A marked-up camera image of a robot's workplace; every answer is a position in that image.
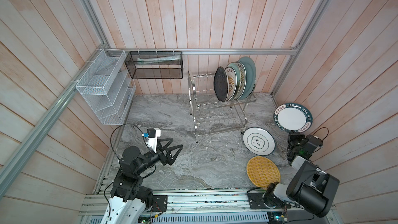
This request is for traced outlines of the mint plate with flower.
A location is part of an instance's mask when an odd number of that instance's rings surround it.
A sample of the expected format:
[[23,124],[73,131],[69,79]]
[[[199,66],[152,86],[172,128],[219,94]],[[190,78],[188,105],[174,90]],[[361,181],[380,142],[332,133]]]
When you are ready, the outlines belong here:
[[234,94],[233,98],[231,99],[231,100],[235,100],[235,99],[237,98],[238,89],[239,89],[239,85],[240,85],[240,71],[239,71],[239,68],[238,68],[238,66],[237,66],[236,63],[230,63],[228,66],[231,67],[231,68],[233,68],[233,69],[235,70],[236,76],[237,76],[236,91],[235,91],[235,94]]

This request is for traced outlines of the white plate dark lettered rim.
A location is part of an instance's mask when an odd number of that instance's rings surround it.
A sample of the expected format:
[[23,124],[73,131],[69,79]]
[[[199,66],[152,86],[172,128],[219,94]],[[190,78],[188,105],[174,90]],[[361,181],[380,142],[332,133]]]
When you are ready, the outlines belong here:
[[278,106],[273,114],[275,124],[285,132],[303,133],[313,124],[309,109],[296,103],[285,103]]

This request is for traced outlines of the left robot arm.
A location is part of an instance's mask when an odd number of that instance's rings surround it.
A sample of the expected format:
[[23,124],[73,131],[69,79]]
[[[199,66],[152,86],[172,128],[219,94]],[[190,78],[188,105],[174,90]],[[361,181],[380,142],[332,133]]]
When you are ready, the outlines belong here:
[[120,168],[111,184],[108,206],[103,224],[136,224],[141,214],[153,207],[153,190],[143,186],[141,174],[158,162],[172,165],[183,149],[183,145],[171,146],[173,139],[160,139],[157,151],[145,154],[137,146],[130,146],[122,153]]

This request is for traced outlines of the grey-green plate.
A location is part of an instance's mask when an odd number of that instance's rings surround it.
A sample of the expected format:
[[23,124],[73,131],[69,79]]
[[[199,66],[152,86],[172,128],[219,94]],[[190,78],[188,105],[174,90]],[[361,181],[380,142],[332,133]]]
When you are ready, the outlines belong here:
[[245,90],[239,100],[244,100],[251,95],[256,83],[256,65],[252,58],[242,57],[238,60],[246,70],[246,85]]

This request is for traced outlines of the yellow woven plate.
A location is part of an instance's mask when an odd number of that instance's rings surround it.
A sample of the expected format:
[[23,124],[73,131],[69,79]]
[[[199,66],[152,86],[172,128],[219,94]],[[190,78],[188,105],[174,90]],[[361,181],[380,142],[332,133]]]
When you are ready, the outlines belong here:
[[266,157],[256,156],[251,158],[246,166],[250,181],[260,188],[267,188],[271,183],[279,183],[281,174],[274,162]]

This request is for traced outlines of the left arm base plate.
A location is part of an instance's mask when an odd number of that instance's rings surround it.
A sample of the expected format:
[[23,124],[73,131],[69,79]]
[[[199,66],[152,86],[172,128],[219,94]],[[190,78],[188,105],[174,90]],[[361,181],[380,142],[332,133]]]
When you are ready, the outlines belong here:
[[150,196],[145,200],[146,211],[165,212],[167,210],[168,195]]

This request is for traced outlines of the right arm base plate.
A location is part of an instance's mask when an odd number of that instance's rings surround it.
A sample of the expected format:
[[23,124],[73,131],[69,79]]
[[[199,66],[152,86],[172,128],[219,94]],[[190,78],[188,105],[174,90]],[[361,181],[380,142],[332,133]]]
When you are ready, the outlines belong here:
[[285,209],[291,208],[291,204],[280,200],[272,193],[249,192],[246,194],[251,209]]

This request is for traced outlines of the dark blue oval plate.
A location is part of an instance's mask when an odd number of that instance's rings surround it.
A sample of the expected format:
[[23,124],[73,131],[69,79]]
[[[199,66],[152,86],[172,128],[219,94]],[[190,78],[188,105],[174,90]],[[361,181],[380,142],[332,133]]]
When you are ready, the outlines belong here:
[[214,91],[219,101],[225,102],[228,96],[228,76],[225,69],[220,66],[214,75]]

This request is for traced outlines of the orange sunburst plate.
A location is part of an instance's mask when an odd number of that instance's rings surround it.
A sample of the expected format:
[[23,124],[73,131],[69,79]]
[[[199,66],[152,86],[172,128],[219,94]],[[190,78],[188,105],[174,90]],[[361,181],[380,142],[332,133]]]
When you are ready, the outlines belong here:
[[225,68],[225,72],[227,74],[227,79],[228,79],[227,101],[229,101],[233,98],[236,91],[237,76],[235,70],[229,66]]
[[242,63],[240,63],[239,61],[237,61],[235,63],[237,64],[239,71],[240,71],[240,85],[239,85],[239,89],[238,89],[238,95],[236,98],[237,100],[239,100],[242,97],[245,87],[246,87],[246,81],[247,81],[246,80],[246,70],[245,70],[244,65]]

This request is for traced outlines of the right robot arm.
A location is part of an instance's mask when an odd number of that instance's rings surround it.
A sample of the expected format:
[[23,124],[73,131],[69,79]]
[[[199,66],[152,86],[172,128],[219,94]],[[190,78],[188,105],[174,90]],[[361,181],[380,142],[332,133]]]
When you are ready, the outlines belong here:
[[321,218],[332,207],[340,181],[310,161],[313,153],[321,148],[323,140],[317,136],[290,131],[287,159],[297,173],[288,185],[269,184],[263,201],[266,207],[295,205]]

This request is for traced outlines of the white plate black outline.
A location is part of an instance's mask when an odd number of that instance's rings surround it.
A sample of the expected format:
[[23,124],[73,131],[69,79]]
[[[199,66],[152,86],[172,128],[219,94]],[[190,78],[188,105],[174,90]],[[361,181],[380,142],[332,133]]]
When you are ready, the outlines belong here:
[[276,147],[273,136],[268,131],[258,127],[248,128],[243,133],[243,142],[250,152],[259,156],[270,155]]

